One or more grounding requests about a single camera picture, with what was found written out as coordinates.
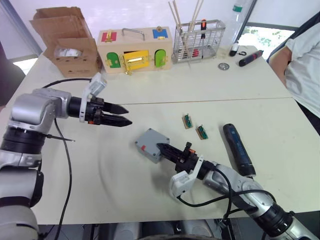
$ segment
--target cardboard box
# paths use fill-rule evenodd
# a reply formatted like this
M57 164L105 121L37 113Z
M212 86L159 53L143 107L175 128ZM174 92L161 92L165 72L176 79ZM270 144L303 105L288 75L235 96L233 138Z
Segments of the cardboard box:
M95 39L78 7L37 9L30 21L47 49L43 53L65 77L92 77L101 70ZM55 56L57 47L77 49L81 56Z

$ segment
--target blue square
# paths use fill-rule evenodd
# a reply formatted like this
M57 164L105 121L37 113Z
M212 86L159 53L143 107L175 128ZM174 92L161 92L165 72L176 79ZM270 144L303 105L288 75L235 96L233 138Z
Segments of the blue square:
M162 29L162 31L157 31L157 29L152 29L153 38L157 39L158 37L165 37L168 38L167 30Z

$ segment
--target gray electrical box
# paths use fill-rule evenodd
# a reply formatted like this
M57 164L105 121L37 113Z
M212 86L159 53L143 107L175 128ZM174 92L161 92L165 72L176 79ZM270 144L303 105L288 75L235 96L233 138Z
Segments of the gray electrical box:
M157 164L160 161L161 153L157 144L169 144L170 139L161 133L149 128L142 136L140 136L135 145L138 151L145 155L152 162Z

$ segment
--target green door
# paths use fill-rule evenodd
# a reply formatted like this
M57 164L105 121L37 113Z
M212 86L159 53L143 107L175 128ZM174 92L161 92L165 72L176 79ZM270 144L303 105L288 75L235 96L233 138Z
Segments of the green door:
M119 57L115 52L108 52L106 55L106 60L111 69L121 68Z
M159 49L154 54L154 65L156 68L160 68L166 65L166 51Z

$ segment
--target white shirt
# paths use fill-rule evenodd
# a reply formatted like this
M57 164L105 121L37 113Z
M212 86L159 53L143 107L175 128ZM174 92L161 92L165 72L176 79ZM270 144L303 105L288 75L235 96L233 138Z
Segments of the white shirt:
M320 118L320 23L289 39L292 52L284 75L293 98Z

